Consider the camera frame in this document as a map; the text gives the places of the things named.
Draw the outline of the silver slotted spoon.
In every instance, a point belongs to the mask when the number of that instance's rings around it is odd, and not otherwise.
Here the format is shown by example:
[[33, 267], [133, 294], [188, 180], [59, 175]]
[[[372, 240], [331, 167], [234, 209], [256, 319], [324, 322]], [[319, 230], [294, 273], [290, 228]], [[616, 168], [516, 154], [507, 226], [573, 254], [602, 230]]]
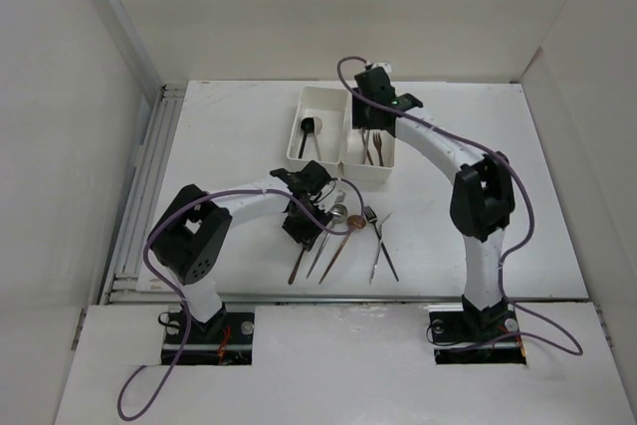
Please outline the silver slotted spoon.
[[[348, 216], [348, 210], [347, 207], [342, 204], [342, 203], [335, 203], [329, 210], [329, 213], [331, 214], [331, 220], [329, 221], [329, 223], [327, 224], [328, 228], [333, 228], [334, 226], [338, 225], [338, 224], [342, 224], [343, 222], [346, 221], [347, 216]], [[313, 262], [306, 274], [306, 278], [308, 279], [312, 272], [314, 271], [321, 255], [322, 252], [328, 242], [328, 240], [330, 239], [331, 234], [329, 232], [326, 232], [324, 234], [323, 239], [321, 240], [319, 247], [318, 247], [318, 251], [313, 259]]]

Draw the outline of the dark wooden fork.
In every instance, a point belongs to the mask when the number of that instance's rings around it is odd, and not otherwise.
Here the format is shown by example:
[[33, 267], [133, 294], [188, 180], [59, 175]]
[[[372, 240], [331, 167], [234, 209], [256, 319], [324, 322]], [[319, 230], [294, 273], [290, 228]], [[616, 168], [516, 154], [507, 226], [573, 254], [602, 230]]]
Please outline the dark wooden fork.
[[376, 152], [377, 152], [378, 164], [381, 167], [383, 167], [384, 166], [384, 158], [383, 158], [383, 150], [382, 150], [383, 142], [382, 142], [382, 135], [381, 135], [381, 132], [379, 130], [375, 130], [373, 132], [372, 141], [373, 141], [374, 147], [375, 147]]

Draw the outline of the black plastic ladle spoon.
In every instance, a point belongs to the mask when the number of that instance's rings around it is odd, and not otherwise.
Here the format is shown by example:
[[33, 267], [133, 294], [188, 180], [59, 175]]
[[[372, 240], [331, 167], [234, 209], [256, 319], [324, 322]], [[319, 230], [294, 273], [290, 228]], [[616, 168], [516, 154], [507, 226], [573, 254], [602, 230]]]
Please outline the black plastic ladle spoon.
[[315, 119], [312, 116], [303, 118], [301, 120], [300, 129], [302, 132], [302, 141], [301, 141], [301, 146], [298, 152], [298, 159], [302, 159], [304, 156], [308, 137], [315, 133], [315, 129], [316, 129]]

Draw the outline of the beige plastic spoon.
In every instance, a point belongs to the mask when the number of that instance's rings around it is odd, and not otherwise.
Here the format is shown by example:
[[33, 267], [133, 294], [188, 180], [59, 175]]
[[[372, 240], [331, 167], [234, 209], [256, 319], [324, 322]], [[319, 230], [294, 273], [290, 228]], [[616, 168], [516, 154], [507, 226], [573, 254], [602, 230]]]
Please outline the beige plastic spoon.
[[314, 141], [315, 152], [316, 152], [316, 156], [317, 156], [318, 161], [322, 161], [322, 153], [321, 153], [321, 149], [320, 149], [319, 134], [322, 131], [323, 123], [322, 123], [321, 118], [318, 117], [318, 116], [313, 116], [312, 120], [313, 120], [313, 123], [314, 123], [314, 129], [313, 129], [312, 137], [313, 137], [313, 141]]

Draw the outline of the copper metal fork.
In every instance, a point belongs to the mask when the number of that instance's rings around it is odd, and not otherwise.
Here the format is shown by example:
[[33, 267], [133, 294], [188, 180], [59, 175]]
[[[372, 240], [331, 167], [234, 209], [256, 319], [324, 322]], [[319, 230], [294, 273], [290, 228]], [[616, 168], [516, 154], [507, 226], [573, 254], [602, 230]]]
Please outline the copper metal fork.
[[369, 163], [370, 165], [374, 165], [374, 162], [373, 162], [373, 159], [372, 159], [371, 153], [370, 153], [370, 151], [369, 151], [369, 145], [367, 145], [367, 146], [365, 147], [365, 155], [366, 155], [366, 159], [367, 159], [368, 163]]

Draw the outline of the copper metal spoon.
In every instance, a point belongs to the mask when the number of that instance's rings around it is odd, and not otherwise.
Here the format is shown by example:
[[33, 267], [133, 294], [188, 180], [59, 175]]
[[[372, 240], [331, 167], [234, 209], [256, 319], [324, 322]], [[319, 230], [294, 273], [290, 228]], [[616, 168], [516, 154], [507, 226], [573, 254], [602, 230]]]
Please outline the copper metal spoon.
[[320, 285], [325, 281], [327, 275], [329, 274], [329, 272], [335, 265], [336, 261], [341, 256], [351, 235], [356, 231], [362, 230], [366, 226], [366, 219], [364, 218], [363, 215], [351, 215], [347, 218], [345, 224], [347, 226], [345, 235], [343, 239], [341, 240], [339, 246], [337, 247], [336, 251], [334, 252], [333, 256], [331, 257], [329, 263], [327, 264], [322, 276], [320, 277], [318, 282]]

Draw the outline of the black handled fork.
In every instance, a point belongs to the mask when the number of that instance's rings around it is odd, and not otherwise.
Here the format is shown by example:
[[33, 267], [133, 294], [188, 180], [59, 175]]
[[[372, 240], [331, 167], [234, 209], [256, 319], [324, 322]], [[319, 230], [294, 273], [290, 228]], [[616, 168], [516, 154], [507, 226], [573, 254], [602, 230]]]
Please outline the black handled fork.
[[394, 279], [396, 281], [399, 281], [399, 277], [398, 277], [397, 272], [395, 270], [394, 264], [393, 264], [393, 262], [391, 260], [391, 257], [390, 257], [390, 255], [389, 255], [389, 253], [388, 253], [388, 251], [387, 251], [387, 249], [385, 247], [384, 240], [383, 240], [383, 234], [382, 234], [383, 225], [391, 217], [392, 213], [387, 214], [382, 219], [378, 219], [378, 215], [376, 214], [376, 212], [369, 205], [366, 205], [363, 208], [363, 212], [364, 212], [365, 219], [367, 220], [367, 223], [372, 226], [372, 228], [373, 228], [373, 230], [374, 230], [374, 232], [376, 234], [376, 237], [377, 237], [377, 248], [376, 248], [374, 264], [372, 266], [372, 272], [370, 274], [369, 282], [372, 283], [373, 279], [375, 277], [375, 273], [377, 271], [377, 266], [378, 266], [379, 261], [380, 261], [380, 254], [384, 255]]

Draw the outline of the brown wooden spoon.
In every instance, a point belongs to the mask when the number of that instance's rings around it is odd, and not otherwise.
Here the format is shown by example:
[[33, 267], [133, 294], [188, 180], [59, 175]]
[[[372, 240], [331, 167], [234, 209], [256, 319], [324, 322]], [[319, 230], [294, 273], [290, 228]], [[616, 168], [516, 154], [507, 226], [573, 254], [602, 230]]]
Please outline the brown wooden spoon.
[[303, 257], [305, 255], [305, 252], [306, 252], [306, 249], [305, 248], [301, 248], [301, 250], [299, 252], [299, 255], [297, 256], [297, 259], [296, 259], [296, 261], [295, 261], [295, 263], [293, 265], [293, 269], [292, 269], [292, 271], [291, 271], [291, 273], [289, 275], [288, 285], [292, 285], [295, 282], [295, 279], [296, 279], [296, 277], [298, 275], [301, 263], [303, 261]]

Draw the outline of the silver metal fork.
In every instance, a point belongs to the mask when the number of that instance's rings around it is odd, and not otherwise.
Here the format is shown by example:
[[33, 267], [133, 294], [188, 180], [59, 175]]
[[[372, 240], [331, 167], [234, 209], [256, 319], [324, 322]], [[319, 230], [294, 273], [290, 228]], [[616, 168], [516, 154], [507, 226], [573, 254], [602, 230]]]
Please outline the silver metal fork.
[[375, 231], [378, 233], [377, 235], [377, 248], [376, 248], [376, 254], [375, 254], [375, 259], [374, 259], [374, 264], [372, 266], [372, 271], [370, 274], [370, 282], [373, 282], [375, 273], [377, 271], [377, 266], [380, 260], [380, 253], [382, 250], [382, 247], [384, 246], [383, 244], [383, 235], [382, 235], [382, 228], [384, 223], [391, 217], [391, 213], [387, 214], [383, 219], [381, 220], [377, 220], [374, 223], [374, 226], [376, 227]]

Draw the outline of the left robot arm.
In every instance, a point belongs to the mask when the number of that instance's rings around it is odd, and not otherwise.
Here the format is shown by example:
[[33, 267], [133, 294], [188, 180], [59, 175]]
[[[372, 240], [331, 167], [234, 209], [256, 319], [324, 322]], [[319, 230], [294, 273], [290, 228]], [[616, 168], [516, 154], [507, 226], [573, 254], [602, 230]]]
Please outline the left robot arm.
[[211, 271], [228, 232], [248, 222], [283, 214], [283, 231], [310, 250], [332, 215], [320, 204], [332, 177], [317, 162], [299, 171], [278, 168], [240, 187], [208, 193], [194, 184], [181, 188], [149, 236], [149, 250], [177, 280], [195, 326], [206, 333], [221, 327], [225, 305]]

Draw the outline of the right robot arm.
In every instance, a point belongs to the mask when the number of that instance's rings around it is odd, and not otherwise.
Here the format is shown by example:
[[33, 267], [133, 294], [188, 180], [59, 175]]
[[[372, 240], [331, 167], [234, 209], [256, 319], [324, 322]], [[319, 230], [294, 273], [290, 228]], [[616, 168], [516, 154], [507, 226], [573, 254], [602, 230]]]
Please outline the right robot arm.
[[452, 183], [450, 217], [466, 251], [463, 321], [475, 331], [495, 324], [508, 310], [499, 286], [499, 260], [515, 209], [509, 172], [492, 153], [419, 117], [423, 103], [410, 94], [398, 95], [383, 68], [366, 67], [354, 81], [360, 124], [412, 146]]

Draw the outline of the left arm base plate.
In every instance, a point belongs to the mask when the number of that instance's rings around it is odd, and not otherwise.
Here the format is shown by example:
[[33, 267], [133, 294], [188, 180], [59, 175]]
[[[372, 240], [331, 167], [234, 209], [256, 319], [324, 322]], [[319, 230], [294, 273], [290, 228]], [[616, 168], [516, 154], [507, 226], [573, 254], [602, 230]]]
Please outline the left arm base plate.
[[[161, 313], [164, 327], [160, 352], [162, 365], [169, 365], [179, 350], [186, 331], [183, 310]], [[253, 360], [255, 314], [222, 310], [209, 322], [191, 320], [191, 329], [176, 364], [185, 366], [243, 366]]]

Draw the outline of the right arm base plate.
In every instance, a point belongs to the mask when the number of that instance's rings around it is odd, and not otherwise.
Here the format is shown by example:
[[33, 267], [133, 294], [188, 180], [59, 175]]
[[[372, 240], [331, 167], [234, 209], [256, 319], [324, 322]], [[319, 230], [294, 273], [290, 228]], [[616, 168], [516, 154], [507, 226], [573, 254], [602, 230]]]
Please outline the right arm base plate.
[[427, 339], [434, 345], [437, 365], [527, 364], [522, 340], [508, 336], [519, 330], [513, 311], [485, 327], [476, 325], [462, 310], [432, 310], [429, 320]]

